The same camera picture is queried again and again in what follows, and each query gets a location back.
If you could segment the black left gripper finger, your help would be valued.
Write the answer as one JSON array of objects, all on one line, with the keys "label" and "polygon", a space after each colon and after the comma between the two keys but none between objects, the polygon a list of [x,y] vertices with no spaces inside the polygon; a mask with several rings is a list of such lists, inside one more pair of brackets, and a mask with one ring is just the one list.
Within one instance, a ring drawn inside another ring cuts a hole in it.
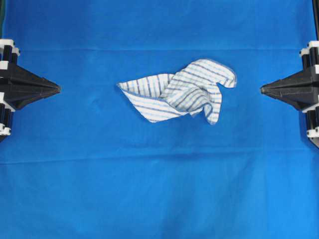
[{"label": "black left gripper finger", "polygon": [[1,69],[0,76],[16,83],[53,88],[57,90],[61,89],[60,86],[54,82],[40,77],[15,64],[8,64],[7,69]]},{"label": "black left gripper finger", "polygon": [[35,94],[23,92],[1,92],[0,103],[4,104],[7,109],[21,110],[31,103],[46,99],[59,93],[60,90],[52,90]]}]

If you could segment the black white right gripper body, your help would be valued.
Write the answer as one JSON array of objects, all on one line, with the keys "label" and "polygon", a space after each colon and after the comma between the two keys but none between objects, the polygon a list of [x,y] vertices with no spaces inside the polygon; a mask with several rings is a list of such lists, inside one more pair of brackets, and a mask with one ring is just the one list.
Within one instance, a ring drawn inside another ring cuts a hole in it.
[{"label": "black white right gripper body", "polygon": [[306,114],[307,137],[319,137],[319,42],[310,41],[307,48],[300,51],[304,70],[306,66],[311,72],[311,86],[313,88],[314,102],[302,110]]}]

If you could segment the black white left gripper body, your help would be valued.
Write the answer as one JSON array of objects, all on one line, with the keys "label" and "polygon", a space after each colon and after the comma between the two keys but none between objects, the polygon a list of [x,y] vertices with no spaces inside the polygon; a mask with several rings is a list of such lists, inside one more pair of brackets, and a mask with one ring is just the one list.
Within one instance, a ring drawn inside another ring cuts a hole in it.
[{"label": "black white left gripper body", "polygon": [[[0,83],[5,80],[4,74],[8,70],[9,63],[16,64],[20,55],[19,48],[15,47],[12,39],[0,40]],[[10,106],[4,99],[4,86],[0,87],[0,135],[10,136],[12,129],[12,121],[15,109]]]}]

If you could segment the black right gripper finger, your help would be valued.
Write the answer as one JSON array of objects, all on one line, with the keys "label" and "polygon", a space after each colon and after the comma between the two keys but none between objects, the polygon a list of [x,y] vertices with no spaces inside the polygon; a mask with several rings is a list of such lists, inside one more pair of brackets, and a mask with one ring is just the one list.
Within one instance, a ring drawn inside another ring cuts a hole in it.
[{"label": "black right gripper finger", "polygon": [[317,87],[319,85],[319,67],[311,66],[286,78],[263,85],[261,92],[283,88]]},{"label": "black right gripper finger", "polygon": [[319,103],[318,94],[285,93],[281,91],[261,91],[261,94],[293,106],[297,111],[303,111]]}]

